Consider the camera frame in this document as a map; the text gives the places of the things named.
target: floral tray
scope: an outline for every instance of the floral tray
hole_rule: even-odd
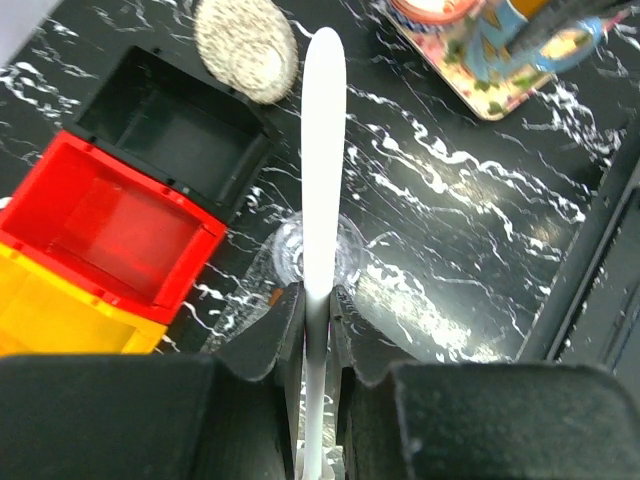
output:
[[[460,62],[460,47],[465,41],[474,18],[481,10],[479,5],[453,29],[439,33],[414,33],[402,27],[388,13],[387,18],[398,32],[440,74],[458,96],[479,118],[500,120],[527,100],[537,89],[553,78],[531,66],[526,66],[501,83],[486,83],[476,80]],[[619,14],[605,24],[607,31],[626,17]],[[562,57],[582,45],[589,38],[582,32],[568,30],[556,35],[544,48],[550,57]]]

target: black stove edge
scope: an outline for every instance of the black stove edge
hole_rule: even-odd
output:
[[[627,199],[640,183],[640,116],[626,126],[627,136],[594,199],[587,219],[569,249],[542,309],[516,360],[555,360],[572,319],[589,289],[595,269],[613,235]]]

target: white plastic utensil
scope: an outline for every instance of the white plastic utensil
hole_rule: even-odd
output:
[[[322,419],[347,108],[344,49],[318,30],[302,77],[301,157],[307,389],[303,480],[322,477]]]

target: mug handle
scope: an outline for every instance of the mug handle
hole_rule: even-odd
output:
[[[538,70],[547,73],[562,73],[575,67],[593,53],[605,35],[604,25],[598,17],[589,17],[581,20],[577,22],[573,28],[590,35],[591,41],[578,48],[572,54],[562,58],[549,58],[539,53],[535,60],[535,67]]]

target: red plastic container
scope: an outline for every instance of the red plastic container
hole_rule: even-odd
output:
[[[67,132],[0,212],[0,242],[165,325],[225,232],[182,195]]]

